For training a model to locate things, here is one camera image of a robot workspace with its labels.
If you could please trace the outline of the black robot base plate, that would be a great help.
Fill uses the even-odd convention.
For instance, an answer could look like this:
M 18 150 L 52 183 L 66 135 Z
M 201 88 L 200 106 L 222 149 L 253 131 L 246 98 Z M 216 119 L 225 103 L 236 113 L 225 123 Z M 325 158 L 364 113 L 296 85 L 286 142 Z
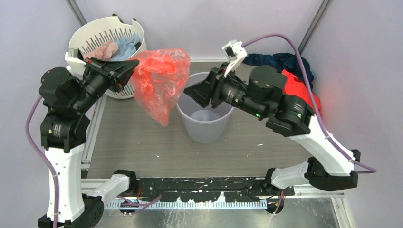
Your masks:
M 255 202 L 278 200 L 281 191 L 270 190 L 260 177 L 215 178 L 141 178 L 135 189 L 121 193 L 120 197 L 134 197 L 151 201 L 161 196 L 160 202 L 194 201 L 216 202 L 220 196 L 225 202 Z

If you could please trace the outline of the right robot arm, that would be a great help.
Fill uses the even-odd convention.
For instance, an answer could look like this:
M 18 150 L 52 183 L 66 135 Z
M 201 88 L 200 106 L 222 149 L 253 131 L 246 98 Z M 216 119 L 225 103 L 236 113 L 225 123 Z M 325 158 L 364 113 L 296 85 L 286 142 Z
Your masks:
M 319 113 L 301 97 L 284 92 L 287 77 L 275 68 L 262 65 L 253 68 L 248 82 L 235 72 L 225 74 L 228 65 L 212 68 L 207 77 L 185 88 L 184 93 L 201 107 L 216 108 L 227 103 L 266 120 L 266 127 L 303 146 L 311 157 L 305 162 L 268 169 L 262 187 L 269 195 L 301 184 L 324 191 L 356 188 L 358 173 L 354 163 L 358 150 L 338 144 L 319 125 Z

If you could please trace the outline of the red plastic trash bag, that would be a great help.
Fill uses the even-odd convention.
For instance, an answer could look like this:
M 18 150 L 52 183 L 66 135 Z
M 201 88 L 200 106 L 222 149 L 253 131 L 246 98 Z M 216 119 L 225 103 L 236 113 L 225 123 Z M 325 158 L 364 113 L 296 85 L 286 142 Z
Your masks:
M 139 64 L 130 79 L 134 99 L 161 126 L 169 124 L 170 111 L 190 78 L 191 59 L 185 49 L 142 51 L 130 57 Z

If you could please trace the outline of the grey plastic trash bin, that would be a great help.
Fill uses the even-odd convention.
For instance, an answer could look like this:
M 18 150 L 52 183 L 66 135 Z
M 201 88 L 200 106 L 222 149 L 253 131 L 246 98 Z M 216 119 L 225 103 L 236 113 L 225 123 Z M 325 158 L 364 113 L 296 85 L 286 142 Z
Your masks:
M 213 143 L 223 134 L 235 108 L 222 103 L 216 108 L 199 106 L 188 95 L 181 94 L 176 104 L 188 135 L 198 143 Z

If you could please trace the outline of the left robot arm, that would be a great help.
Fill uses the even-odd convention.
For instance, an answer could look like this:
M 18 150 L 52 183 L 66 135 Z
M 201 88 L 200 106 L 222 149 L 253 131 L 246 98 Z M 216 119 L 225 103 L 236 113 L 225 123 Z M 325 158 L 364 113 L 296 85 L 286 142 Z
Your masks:
M 90 120 L 86 112 L 108 90 L 119 92 L 128 83 L 139 61 L 84 60 L 79 79 L 65 67 L 47 71 L 39 94 L 48 112 L 40 125 L 41 145 L 50 164 L 50 200 L 40 228 L 91 228 L 106 204 L 119 194 L 133 196 L 139 184 L 133 171 L 117 170 L 90 193 L 81 191 L 81 159 Z

